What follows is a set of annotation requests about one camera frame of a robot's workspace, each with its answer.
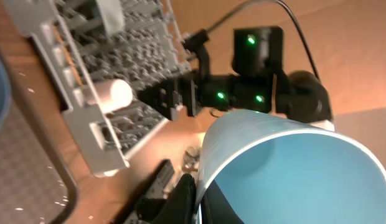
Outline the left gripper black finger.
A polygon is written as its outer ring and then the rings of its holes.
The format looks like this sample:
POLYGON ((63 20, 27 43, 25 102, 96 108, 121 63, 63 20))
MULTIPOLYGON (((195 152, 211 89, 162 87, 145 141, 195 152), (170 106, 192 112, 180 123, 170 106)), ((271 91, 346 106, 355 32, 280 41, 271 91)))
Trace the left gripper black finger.
POLYGON ((193 176, 184 174, 167 199, 143 200, 143 220, 154 224, 191 224, 195 192, 193 176))

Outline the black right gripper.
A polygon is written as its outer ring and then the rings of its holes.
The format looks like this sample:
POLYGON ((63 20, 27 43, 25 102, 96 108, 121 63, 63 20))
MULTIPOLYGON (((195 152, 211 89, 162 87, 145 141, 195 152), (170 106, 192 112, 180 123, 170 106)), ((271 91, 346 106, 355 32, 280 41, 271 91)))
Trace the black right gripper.
POLYGON ((208 75, 200 79, 197 73, 187 73, 147 86, 137 96, 168 120, 176 121, 181 106, 186 107, 189 117, 196 117, 203 108, 232 109, 235 79, 235 75, 208 75))

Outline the light blue cup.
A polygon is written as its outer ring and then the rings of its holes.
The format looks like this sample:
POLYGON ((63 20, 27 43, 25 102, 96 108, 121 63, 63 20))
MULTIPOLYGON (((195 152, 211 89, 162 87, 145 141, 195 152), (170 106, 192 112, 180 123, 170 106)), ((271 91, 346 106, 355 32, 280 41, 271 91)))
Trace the light blue cup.
POLYGON ((244 223, 386 223, 386 170, 334 131, 251 110, 208 128, 197 207, 219 186, 244 223))

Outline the pink cup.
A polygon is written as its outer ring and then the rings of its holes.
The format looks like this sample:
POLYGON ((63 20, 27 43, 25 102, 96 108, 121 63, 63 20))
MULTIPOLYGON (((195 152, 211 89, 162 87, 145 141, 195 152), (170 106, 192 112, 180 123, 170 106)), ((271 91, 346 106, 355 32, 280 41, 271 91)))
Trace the pink cup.
POLYGON ((112 113, 129 106, 133 100, 133 90, 122 79, 95 82, 94 87, 100 100, 101 111, 112 113))

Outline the dark blue plate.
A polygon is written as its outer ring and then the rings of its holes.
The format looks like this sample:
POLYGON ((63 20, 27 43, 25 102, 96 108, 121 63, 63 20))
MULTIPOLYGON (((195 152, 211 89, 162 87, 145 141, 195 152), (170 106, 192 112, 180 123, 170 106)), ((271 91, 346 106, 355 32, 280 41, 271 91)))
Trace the dark blue plate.
POLYGON ((5 64, 0 58, 0 128, 11 107, 12 91, 5 64))

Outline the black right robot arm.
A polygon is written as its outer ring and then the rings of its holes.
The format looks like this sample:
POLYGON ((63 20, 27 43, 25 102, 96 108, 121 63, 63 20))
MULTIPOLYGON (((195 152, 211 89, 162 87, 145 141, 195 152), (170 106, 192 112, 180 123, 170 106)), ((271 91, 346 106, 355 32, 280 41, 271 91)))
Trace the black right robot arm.
POLYGON ((282 28, 235 29, 233 36, 234 74, 211 74, 205 47, 209 36, 200 30, 182 44, 195 54, 198 69, 140 90, 138 100, 170 121, 177 120, 179 105, 186 107, 190 117, 203 108, 214 108, 275 111, 302 123, 332 121, 329 95, 319 78, 305 70, 290 74, 283 70, 282 28))

